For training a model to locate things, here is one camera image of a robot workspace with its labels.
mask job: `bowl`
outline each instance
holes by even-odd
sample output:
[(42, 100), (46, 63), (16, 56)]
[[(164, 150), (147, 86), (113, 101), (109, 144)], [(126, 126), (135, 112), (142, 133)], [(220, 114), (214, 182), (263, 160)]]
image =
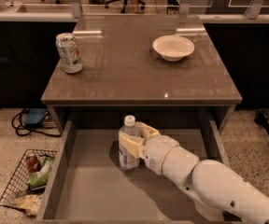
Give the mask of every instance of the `bowl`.
[(193, 43), (179, 35), (164, 35), (153, 42), (153, 48), (169, 62), (180, 61), (194, 51)]

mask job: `bottle cap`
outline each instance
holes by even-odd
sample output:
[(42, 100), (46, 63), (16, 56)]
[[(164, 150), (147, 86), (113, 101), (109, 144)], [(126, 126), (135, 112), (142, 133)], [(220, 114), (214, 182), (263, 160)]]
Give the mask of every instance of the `bottle cap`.
[(135, 116), (126, 116), (124, 124), (128, 127), (135, 126)]

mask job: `open drawer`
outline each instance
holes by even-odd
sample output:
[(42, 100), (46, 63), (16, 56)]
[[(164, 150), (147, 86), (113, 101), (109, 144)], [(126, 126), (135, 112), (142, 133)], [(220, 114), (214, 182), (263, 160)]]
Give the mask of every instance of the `open drawer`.
[[(201, 160), (207, 143), (211, 158), (227, 162), (215, 121), (208, 126), (160, 131)], [(69, 120), (59, 149), (36, 223), (207, 223), (192, 200), (143, 162), (132, 172), (120, 169), (117, 129), (79, 130)]]

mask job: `can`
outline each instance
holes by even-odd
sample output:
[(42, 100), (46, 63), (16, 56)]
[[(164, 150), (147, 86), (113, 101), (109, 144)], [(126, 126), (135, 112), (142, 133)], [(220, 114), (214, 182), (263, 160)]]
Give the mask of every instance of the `can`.
[(37, 172), (40, 170), (40, 161), (35, 153), (29, 153), (25, 159), (29, 173)]
[(58, 34), (56, 36), (56, 47), (66, 73), (73, 74), (82, 69), (83, 65), (77, 45), (77, 39), (73, 34)]

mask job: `bottle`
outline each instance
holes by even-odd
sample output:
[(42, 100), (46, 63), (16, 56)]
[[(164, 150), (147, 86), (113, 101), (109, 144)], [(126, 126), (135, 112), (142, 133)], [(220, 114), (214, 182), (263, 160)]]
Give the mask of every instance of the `bottle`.
[[(131, 136), (141, 136), (141, 132), (135, 127), (135, 117), (126, 116), (124, 125), (120, 128), (120, 132), (125, 132)], [(137, 168), (140, 163), (140, 158), (134, 157), (127, 149), (119, 142), (119, 162), (123, 170), (131, 170)]]

